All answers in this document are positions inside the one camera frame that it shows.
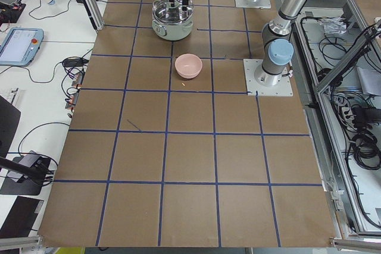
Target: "white mounting plate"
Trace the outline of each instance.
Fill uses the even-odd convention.
[[[270,0],[259,0],[257,2],[248,2],[247,0],[236,0],[236,7],[270,9],[271,2]]]
[[[262,64],[262,62],[262,59],[243,60],[248,95],[256,95],[258,92],[258,96],[292,96],[293,93],[289,77],[282,77],[280,82],[273,87],[263,86],[254,79],[254,71],[259,65]]]

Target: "black stand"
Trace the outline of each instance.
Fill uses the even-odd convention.
[[[21,159],[23,159],[22,156],[15,157],[13,162],[19,163]],[[41,160],[41,166],[39,168],[32,166],[29,169],[31,172],[39,172],[41,180],[21,179],[19,183],[16,183],[11,178],[5,178],[0,189],[0,195],[38,196],[41,192],[46,171],[50,165],[50,159],[39,157],[38,160]]]

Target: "white table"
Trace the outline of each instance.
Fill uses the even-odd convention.
[[[65,10],[68,1],[56,0],[56,4],[53,6],[42,3],[42,7],[35,11],[33,15],[35,17],[54,15]],[[40,50],[36,54],[35,59],[27,67],[33,79],[39,81],[51,79],[56,63],[67,57],[81,57],[92,49],[96,33],[82,4],[72,1],[70,10],[67,13],[54,18],[35,20],[28,15],[28,12],[38,6],[38,0],[24,0],[23,2],[27,4],[26,9],[23,11],[18,23],[12,24],[10,27],[41,28],[45,32]],[[99,2],[98,5],[103,13],[105,3]],[[4,30],[6,26],[6,24],[3,24],[1,30]],[[6,33],[0,33],[0,42],[5,37]],[[11,68],[0,75],[0,89],[11,87],[18,87],[20,89],[20,97],[16,107],[21,111],[21,119],[10,147],[10,152],[17,152],[20,140],[33,127],[48,122],[70,123],[70,118],[67,115],[68,111],[65,109],[65,96],[61,90],[61,82],[64,76],[65,72],[61,65],[56,69],[54,80],[46,84],[31,82],[27,71],[19,68]],[[68,88],[70,86],[71,80],[67,77],[64,87]],[[28,152],[34,150],[59,161],[67,130],[68,127],[61,124],[43,126],[28,136],[21,146],[21,151]],[[9,154],[7,158],[12,159],[15,156],[17,155]],[[54,168],[54,164],[51,163],[51,170]],[[6,173],[6,170],[0,171],[0,175],[5,175]],[[51,186],[44,187],[39,196],[32,196],[35,199],[44,200],[42,210],[33,226],[34,229],[38,229],[41,224],[50,189]],[[3,225],[16,197],[0,195],[0,226]],[[34,236],[36,233],[31,231],[30,235]]]

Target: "grid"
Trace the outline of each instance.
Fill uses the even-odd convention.
[[[219,0],[206,0],[205,4],[195,5],[195,10],[206,9],[208,17],[203,22],[206,27],[194,27],[192,34],[182,41],[166,42],[159,40],[148,25],[140,24],[146,21],[146,15],[142,15],[151,5],[150,2],[109,0],[105,12],[106,22],[109,22],[105,30],[98,34],[40,228],[40,233],[46,237],[46,244],[190,247],[328,245],[329,237],[334,232],[299,99],[297,96],[264,99],[258,95],[246,95],[242,58],[261,57],[263,53],[260,29],[251,29],[250,26],[261,27],[262,22],[270,20],[266,18],[268,14],[264,14],[263,19],[253,19],[248,15],[252,11],[234,8],[241,16],[236,15],[235,11],[234,14],[227,15],[232,22],[225,23],[227,28],[221,29],[220,21],[215,18],[220,11],[218,9],[232,8],[234,3],[218,2]],[[134,10],[137,15],[135,25],[118,23],[132,20],[123,19],[123,13],[118,18],[115,9],[108,13],[113,5],[121,4],[132,5],[124,12]],[[195,16],[195,25],[202,22],[198,20]],[[242,30],[234,29],[236,20],[242,22]],[[160,47],[150,42],[152,38]],[[239,39],[240,48],[229,49],[231,45],[234,46],[235,39]],[[219,43],[227,49],[221,51]],[[204,62],[202,74],[192,81],[176,77],[173,68],[175,58],[184,54],[184,51],[200,55]],[[150,69],[155,69],[160,80],[144,75],[144,71]],[[195,112],[194,117],[188,114],[190,110]],[[189,123],[180,120],[179,114],[184,113],[187,114]],[[285,114],[289,120],[280,118]],[[196,165],[199,168],[182,162],[186,170],[179,172],[179,166],[173,167],[173,158],[181,161],[179,154],[188,152],[185,150],[187,145],[184,139],[196,142],[196,146],[201,149],[199,153],[192,153],[195,152],[193,150],[191,152],[192,159],[198,160]],[[141,159],[139,156],[143,150],[129,153],[125,157],[121,154],[132,152],[130,150],[135,149],[134,145],[139,145],[139,142],[150,144],[147,147],[149,159],[145,158],[148,164],[142,167],[136,159],[135,162],[129,162],[126,168],[124,161],[128,161],[129,156]],[[230,146],[230,142],[234,142],[235,147]],[[280,144],[286,150],[288,145],[284,142],[298,148],[307,145],[303,149],[305,158],[301,158],[306,159],[308,165],[303,165],[304,170],[299,170],[307,175],[301,174],[299,178],[287,181],[284,178],[286,172],[274,167],[278,164],[274,160],[278,148],[274,146]],[[176,149],[176,143],[182,145],[183,150]],[[250,163],[244,161],[235,168],[234,163],[232,165],[234,158],[229,155],[228,149],[231,148],[235,152],[244,149],[247,153],[255,152],[259,155],[252,162],[251,156],[239,153],[238,162],[250,157]],[[86,153],[92,149],[98,150],[98,153]],[[92,156],[101,160],[96,161],[96,165],[88,170],[89,164],[93,163]],[[152,166],[159,163],[160,167],[153,170]],[[73,169],[73,164],[76,164],[77,170]],[[249,171],[245,170],[247,166],[251,166]],[[140,202],[135,202],[133,195]],[[133,205],[130,208],[135,211],[120,217],[120,220],[131,222],[128,227],[134,228],[132,232],[120,229],[120,225],[115,227],[118,219],[113,218],[113,215],[122,213],[117,206],[122,198],[128,200],[125,203]],[[64,204],[72,199],[83,202],[83,207],[78,202],[73,202],[73,205]],[[257,212],[254,221],[258,227],[244,225],[241,229],[241,225],[236,225],[230,219],[231,215],[237,215],[236,207],[240,207],[235,205],[237,200],[249,207],[243,206],[240,210],[243,214],[238,215],[236,220],[245,224],[244,221],[251,220]],[[296,212],[306,211],[306,215],[312,215],[316,209],[306,200],[316,201],[314,207],[318,206],[320,210],[319,214],[313,214],[316,218],[312,220],[319,226],[316,229],[308,223],[306,216],[293,217],[288,214],[291,211],[289,208],[296,208]],[[61,218],[72,216],[74,211],[79,221],[86,221],[86,229],[94,228],[96,233],[92,236],[83,235],[81,229],[84,228],[81,227],[69,234],[57,230],[52,233],[51,225],[57,220],[57,208],[61,210],[58,211]],[[88,214],[89,209],[93,212],[91,216]],[[133,216],[139,216],[139,209],[146,210],[145,214],[149,213],[150,216],[147,218],[147,215],[140,213],[139,223],[143,226],[132,223]],[[287,216],[295,220],[288,221]],[[298,223],[296,228],[299,232],[290,233],[295,222]],[[75,222],[71,219],[71,222],[65,223],[67,225],[63,226],[63,230]],[[311,237],[301,241],[301,237],[306,235],[302,233],[303,229]],[[250,233],[259,230],[265,234],[258,236]],[[118,236],[121,231],[127,231],[132,238],[121,239]]]

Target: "pot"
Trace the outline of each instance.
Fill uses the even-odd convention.
[[[186,11],[182,10],[182,0],[156,0],[152,8],[152,28],[155,33],[169,41],[177,41],[188,36],[193,28],[193,3],[189,0]]]

